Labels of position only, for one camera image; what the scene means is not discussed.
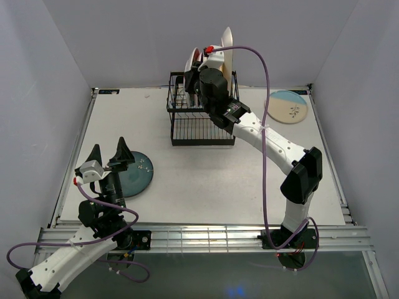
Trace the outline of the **red plate blue flower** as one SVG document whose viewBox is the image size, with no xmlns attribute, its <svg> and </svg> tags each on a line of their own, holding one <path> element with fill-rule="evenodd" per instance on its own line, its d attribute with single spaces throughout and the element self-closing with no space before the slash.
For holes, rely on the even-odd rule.
<svg viewBox="0 0 399 299">
<path fill-rule="evenodd" d="M 186 93 L 195 94 L 195 83 L 199 79 L 198 67 L 201 65 L 201 53 L 195 48 L 185 65 L 183 84 Z"/>
</svg>

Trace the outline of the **dark teal round plate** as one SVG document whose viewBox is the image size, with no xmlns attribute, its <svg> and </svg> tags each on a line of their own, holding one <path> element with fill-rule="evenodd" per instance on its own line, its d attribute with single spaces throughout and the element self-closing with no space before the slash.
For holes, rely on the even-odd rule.
<svg viewBox="0 0 399 299">
<path fill-rule="evenodd" d="M 142 193 L 151 183 L 154 167 L 150 158 L 138 151 L 131 151 L 135 162 L 128 165 L 126 171 L 119 174 L 122 192 L 125 198 Z"/>
</svg>

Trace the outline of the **cream plate blue top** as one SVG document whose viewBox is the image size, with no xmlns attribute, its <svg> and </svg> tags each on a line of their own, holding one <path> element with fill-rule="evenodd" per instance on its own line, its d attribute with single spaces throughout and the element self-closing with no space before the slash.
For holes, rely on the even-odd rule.
<svg viewBox="0 0 399 299">
<path fill-rule="evenodd" d="M 275 121 L 293 125 L 306 119 L 309 107 L 302 95 L 290 90 L 270 93 L 269 101 L 264 102 L 267 114 Z"/>
</svg>

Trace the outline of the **white plate green red rim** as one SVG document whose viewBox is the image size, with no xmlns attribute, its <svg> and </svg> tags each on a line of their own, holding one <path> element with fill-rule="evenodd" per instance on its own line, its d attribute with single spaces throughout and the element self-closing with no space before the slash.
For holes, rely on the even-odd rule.
<svg viewBox="0 0 399 299">
<path fill-rule="evenodd" d="M 188 108 L 196 108 L 197 107 L 197 96 L 195 94 L 186 94 L 186 101 Z"/>
</svg>

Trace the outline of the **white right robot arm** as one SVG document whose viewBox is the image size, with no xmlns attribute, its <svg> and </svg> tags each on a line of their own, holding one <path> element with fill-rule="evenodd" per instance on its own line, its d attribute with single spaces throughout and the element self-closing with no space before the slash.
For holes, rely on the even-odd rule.
<svg viewBox="0 0 399 299">
<path fill-rule="evenodd" d="M 184 88 L 188 102 L 200 102 L 210 120 L 220 129 L 249 143 L 262 153 L 262 167 L 271 160 L 286 175 L 280 190 L 286 209 L 278 230 L 264 231 L 273 249 L 297 247 L 304 240 L 309 207 L 322 179 L 322 153 L 305 149 L 267 127 L 251 109 L 229 94 L 229 83 L 219 68 L 187 62 Z"/>
</svg>

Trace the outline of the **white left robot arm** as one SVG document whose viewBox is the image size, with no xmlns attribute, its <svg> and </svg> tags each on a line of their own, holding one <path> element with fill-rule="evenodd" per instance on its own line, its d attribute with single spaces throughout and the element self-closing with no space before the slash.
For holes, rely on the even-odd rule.
<svg viewBox="0 0 399 299">
<path fill-rule="evenodd" d="M 125 249 L 133 241 L 133 231 L 123 218 L 128 209 L 120 182 L 120 173 L 135 158 L 123 137 L 106 166 L 100 146 L 94 145 L 89 157 L 75 169 L 73 184 L 85 198 L 79 204 L 79 229 L 56 251 L 32 268 L 16 273 L 26 298 L 60 298 L 67 286 L 106 252 Z"/>
</svg>

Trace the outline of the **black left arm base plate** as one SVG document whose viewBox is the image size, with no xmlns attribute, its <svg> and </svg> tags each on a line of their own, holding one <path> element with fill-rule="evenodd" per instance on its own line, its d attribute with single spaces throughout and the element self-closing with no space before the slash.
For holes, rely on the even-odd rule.
<svg viewBox="0 0 399 299">
<path fill-rule="evenodd" d="M 133 252 L 136 250 L 151 249 L 152 231 L 150 230 L 134 230 L 128 243 L 127 250 Z"/>
</svg>

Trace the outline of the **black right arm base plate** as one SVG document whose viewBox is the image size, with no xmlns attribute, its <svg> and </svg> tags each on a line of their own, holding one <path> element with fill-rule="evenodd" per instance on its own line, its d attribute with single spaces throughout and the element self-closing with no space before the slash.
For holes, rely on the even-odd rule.
<svg viewBox="0 0 399 299">
<path fill-rule="evenodd" d="M 271 239 L 273 244 L 281 246 L 289 237 L 291 232 L 283 229 L 271 230 Z M 272 249 L 270 242 L 267 238 L 265 230 L 261 231 L 261 234 L 257 236 L 262 242 L 263 249 Z M 284 248 L 285 249 L 315 249 L 318 238 L 316 236 L 315 229 L 304 229 L 300 231 Z"/>
</svg>

